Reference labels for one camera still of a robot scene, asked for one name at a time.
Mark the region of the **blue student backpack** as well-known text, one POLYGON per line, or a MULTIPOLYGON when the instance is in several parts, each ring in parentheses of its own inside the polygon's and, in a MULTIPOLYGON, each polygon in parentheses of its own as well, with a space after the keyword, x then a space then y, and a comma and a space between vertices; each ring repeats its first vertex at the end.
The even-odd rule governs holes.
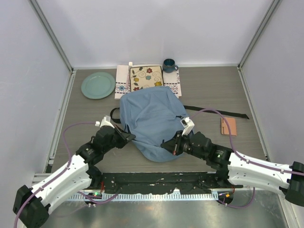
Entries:
POLYGON ((117 109, 120 117, 113 121, 136 136, 133 143, 144 157, 153 162, 169 162, 178 158, 162 148, 161 143, 184 129, 181 119, 189 116, 187 110, 202 110, 200 107, 183 105, 165 86, 124 94, 117 109))

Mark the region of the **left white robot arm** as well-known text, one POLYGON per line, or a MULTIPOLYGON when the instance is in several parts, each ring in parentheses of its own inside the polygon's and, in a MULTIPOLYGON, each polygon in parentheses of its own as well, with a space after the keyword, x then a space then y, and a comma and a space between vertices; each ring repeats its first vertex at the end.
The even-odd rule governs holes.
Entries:
POLYGON ((135 135, 118 126, 101 126, 56 172, 30 188, 23 185, 18 189, 13 206, 14 227, 21 221, 28 228, 39 228, 69 197, 88 187, 97 189, 102 173, 95 165, 108 151, 121 149, 134 139, 135 135))

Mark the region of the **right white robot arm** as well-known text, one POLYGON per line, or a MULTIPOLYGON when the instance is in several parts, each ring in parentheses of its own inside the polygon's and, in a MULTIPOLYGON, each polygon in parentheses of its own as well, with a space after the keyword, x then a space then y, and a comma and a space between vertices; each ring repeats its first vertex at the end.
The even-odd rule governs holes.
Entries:
POLYGON ((201 132, 163 141, 161 147, 173 155, 187 153, 204 160, 217 174, 214 181, 224 188, 229 184, 250 186, 274 192, 297 206, 304 205, 304 165, 301 162, 279 164, 256 159, 231 148, 214 144, 201 132))

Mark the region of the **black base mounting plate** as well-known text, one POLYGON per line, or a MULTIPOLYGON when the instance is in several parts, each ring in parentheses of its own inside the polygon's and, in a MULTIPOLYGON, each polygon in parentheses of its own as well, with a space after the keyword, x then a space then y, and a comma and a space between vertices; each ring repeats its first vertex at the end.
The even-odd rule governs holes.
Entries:
POLYGON ((208 172, 103 173, 86 190, 104 190, 108 194, 181 194, 210 193, 230 188, 228 181, 208 172))

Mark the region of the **green round plate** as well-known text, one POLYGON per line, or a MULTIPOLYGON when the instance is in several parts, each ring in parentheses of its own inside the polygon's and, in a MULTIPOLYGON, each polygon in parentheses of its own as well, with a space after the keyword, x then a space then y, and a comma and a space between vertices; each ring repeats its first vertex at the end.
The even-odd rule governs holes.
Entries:
POLYGON ((86 77, 81 84, 82 94, 89 99, 103 99, 115 90, 115 79, 107 72, 96 72, 86 77))

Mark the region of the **square floral plate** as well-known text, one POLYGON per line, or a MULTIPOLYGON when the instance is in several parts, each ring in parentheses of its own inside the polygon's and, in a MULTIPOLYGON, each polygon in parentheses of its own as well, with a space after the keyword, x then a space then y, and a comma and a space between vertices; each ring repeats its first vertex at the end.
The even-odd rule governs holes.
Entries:
POLYGON ((131 92, 164 85, 161 66, 131 67, 129 73, 131 92))

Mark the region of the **white patterned placemat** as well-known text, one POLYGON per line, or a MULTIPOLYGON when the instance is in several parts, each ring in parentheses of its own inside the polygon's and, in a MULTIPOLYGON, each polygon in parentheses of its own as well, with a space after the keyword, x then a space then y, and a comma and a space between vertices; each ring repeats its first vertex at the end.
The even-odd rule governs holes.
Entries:
MULTIPOLYGON (((118 65, 116 69, 116 86, 114 92, 114 98, 119 100, 124 94, 129 93, 130 90, 130 78, 129 66, 128 65, 118 65)), ((169 87, 172 92, 177 96, 181 97, 181 82, 179 71, 174 71, 172 73, 163 73, 165 86, 169 87)))

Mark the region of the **white fork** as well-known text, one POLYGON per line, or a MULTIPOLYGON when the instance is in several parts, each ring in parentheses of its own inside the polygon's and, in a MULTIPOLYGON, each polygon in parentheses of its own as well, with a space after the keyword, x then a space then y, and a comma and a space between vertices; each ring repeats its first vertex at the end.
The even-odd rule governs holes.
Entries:
POLYGON ((128 63, 128 75, 127 75, 127 81, 126 81, 126 88, 130 89, 130 74, 131 74, 131 68, 133 67, 133 62, 128 63))

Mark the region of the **dark blue mug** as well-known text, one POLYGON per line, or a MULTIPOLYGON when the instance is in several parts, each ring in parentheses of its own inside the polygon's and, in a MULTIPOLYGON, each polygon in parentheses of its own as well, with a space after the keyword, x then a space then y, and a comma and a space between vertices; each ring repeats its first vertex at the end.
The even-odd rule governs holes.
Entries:
POLYGON ((164 60, 162 69, 165 73, 172 73, 174 71, 177 71, 179 67, 176 65, 173 59, 168 58, 164 60))

